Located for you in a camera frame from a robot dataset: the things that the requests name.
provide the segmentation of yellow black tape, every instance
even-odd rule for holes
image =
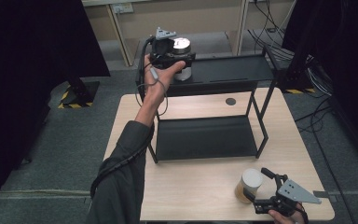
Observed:
[[[86,103],[85,105],[79,105],[79,104],[70,104],[70,105],[65,105],[63,103],[60,103],[58,105],[59,109],[64,109],[64,108],[82,108],[82,107],[90,107],[92,106],[92,103]]]
[[[303,89],[303,90],[284,90],[282,91],[283,93],[293,93],[293,94],[298,94],[298,93],[315,93],[314,89]]]
[[[85,103],[84,105],[80,105],[80,104],[64,104],[64,100],[66,99],[66,97],[68,96],[68,93],[70,91],[70,87],[68,87],[68,89],[66,89],[65,93],[63,94],[62,98],[61,98],[61,102],[58,105],[59,109],[64,109],[64,108],[82,108],[82,107],[90,107],[92,106],[92,102],[89,103]]]

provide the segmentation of black shelf surface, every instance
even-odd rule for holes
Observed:
[[[246,116],[162,119],[158,122],[158,160],[255,156],[257,148]]]
[[[263,55],[197,59],[192,63],[191,74],[188,80],[174,80],[168,96],[252,91],[259,81],[274,78]]]

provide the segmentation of shelf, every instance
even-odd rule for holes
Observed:
[[[246,116],[206,119],[162,119],[158,122],[159,161],[255,156]]]
[[[273,70],[266,60],[268,55]],[[259,55],[196,59],[191,65],[192,76],[186,81],[173,80],[167,91],[169,97],[221,94],[250,91],[251,96],[244,114],[236,117],[203,119],[161,119],[158,116],[156,152],[149,146],[155,163],[164,160],[185,160],[222,157],[260,157],[269,136],[263,117],[282,69],[265,46]],[[140,70],[136,83],[142,99],[145,97]],[[268,94],[259,109],[255,100],[258,82],[270,81]],[[248,120],[253,106],[263,133],[257,149]]]
[[[192,76],[186,81],[174,80],[168,96],[219,94],[252,91],[259,81],[274,78],[264,55],[196,59]]]

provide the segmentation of hand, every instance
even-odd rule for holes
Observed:
[[[148,64],[148,66],[145,68],[145,84],[149,85],[146,85],[146,96],[144,98],[144,103],[139,109],[135,121],[141,122],[144,125],[151,127],[158,107],[164,100],[164,93],[170,87],[173,76],[176,72],[182,70],[186,63],[180,61],[164,70],[154,68],[158,74],[158,81],[160,83],[156,83],[156,80],[153,78],[153,75],[150,72],[150,68],[152,67],[150,64],[150,55],[145,56],[145,64]]]
[[[150,68],[152,67],[152,65],[150,64],[150,55],[145,56],[145,64],[148,64],[148,66],[145,68],[145,84],[149,84],[146,85],[145,92],[147,93],[147,95],[145,97],[145,101],[151,101],[152,104],[160,105],[164,100],[165,90],[170,87],[173,76],[176,72],[182,70],[185,67],[186,63],[183,61],[177,62],[171,67],[164,70],[154,68],[154,70],[158,74],[158,80],[162,83],[162,85],[164,85],[165,90],[162,87],[161,83],[156,83],[156,80],[153,78],[150,72]]]
[[[296,206],[298,209],[302,209],[302,206],[300,203]],[[275,224],[304,224],[304,218],[302,217],[301,213],[298,211],[295,211],[294,214],[292,214],[290,217],[285,217],[281,213],[275,211],[275,210],[269,210],[269,215],[274,218]]]

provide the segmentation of floor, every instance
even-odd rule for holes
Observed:
[[[191,40],[199,58],[230,55],[224,33],[186,37]],[[272,41],[266,34],[262,34],[261,39],[268,43]],[[111,77],[84,78],[86,82],[101,82],[94,104],[89,108],[59,109],[67,84],[62,83],[53,90],[49,102],[51,111],[30,152],[32,162],[13,171],[0,192],[1,224],[84,222],[90,206],[90,183],[103,159],[119,99],[124,94],[135,93],[136,65],[124,65],[117,42],[105,41],[100,45]],[[243,40],[242,54],[259,50],[259,47],[255,49],[252,37],[247,35]],[[290,58],[290,52],[283,54],[285,57],[281,55],[280,63],[287,65],[290,62],[286,58]],[[285,94],[284,98],[293,118],[300,119],[312,113],[326,96],[317,91]],[[310,118],[301,119],[296,124],[336,216],[330,221],[311,223],[352,223],[351,215],[358,223],[356,145],[333,110],[325,109],[317,114],[315,120],[318,121],[314,124],[315,132],[309,127]]]

